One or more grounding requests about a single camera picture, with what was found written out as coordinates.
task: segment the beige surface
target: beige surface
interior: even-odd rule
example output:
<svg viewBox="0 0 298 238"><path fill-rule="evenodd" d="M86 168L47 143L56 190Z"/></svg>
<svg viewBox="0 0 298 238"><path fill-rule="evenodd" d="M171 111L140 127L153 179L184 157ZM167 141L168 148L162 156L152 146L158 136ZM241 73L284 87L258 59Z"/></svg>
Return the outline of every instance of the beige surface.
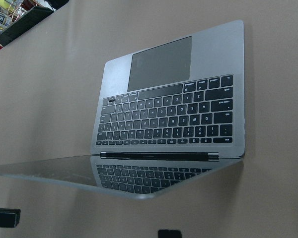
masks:
<svg viewBox="0 0 298 238"><path fill-rule="evenodd" d="M0 51L0 164L88 154L108 60L236 19L243 168L148 201L0 177L0 207L22 211L0 238L298 238L298 0L70 1Z"/></svg>

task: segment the black object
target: black object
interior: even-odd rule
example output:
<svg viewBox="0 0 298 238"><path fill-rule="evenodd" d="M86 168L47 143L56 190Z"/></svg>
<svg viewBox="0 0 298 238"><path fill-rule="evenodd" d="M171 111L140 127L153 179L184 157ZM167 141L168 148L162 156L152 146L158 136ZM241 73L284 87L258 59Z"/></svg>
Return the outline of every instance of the black object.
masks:
<svg viewBox="0 0 298 238"><path fill-rule="evenodd" d="M158 238L182 238L182 234L178 230L159 230Z"/></svg>
<svg viewBox="0 0 298 238"><path fill-rule="evenodd" d="M54 9L60 9L62 6L64 6L66 3L69 2L69 0L44 0L46 1L52 8Z"/></svg>
<svg viewBox="0 0 298 238"><path fill-rule="evenodd" d="M15 228L20 221L21 210L0 208L0 228Z"/></svg>
<svg viewBox="0 0 298 238"><path fill-rule="evenodd" d="M46 7L35 6L0 33L0 44L6 46L53 13Z"/></svg>

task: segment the laptop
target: laptop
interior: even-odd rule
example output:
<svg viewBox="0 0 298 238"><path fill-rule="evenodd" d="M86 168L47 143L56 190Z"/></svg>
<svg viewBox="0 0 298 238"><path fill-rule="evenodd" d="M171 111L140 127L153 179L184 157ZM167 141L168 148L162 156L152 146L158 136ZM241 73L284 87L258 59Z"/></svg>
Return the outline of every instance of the laptop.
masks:
<svg viewBox="0 0 298 238"><path fill-rule="evenodd" d="M148 198L241 161L241 20L108 61L91 162L97 184Z"/></svg>

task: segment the laptop keyboard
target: laptop keyboard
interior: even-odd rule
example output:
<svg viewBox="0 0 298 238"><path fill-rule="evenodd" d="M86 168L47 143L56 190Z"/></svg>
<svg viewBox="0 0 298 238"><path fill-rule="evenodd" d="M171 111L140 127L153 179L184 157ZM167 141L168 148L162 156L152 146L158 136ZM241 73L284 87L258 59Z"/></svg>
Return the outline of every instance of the laptop keyboard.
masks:
<svg viewBox="0 0 298 238"><path fill-rule="evenodd" d="M130 193L157 192L211 169L96 165L104 188Z"/></svg>
<svg viewBox="0 0 298 238"><path fill-rule="evenodd" d="M96 145L232 143L233 75L103 99Z"/></svg>

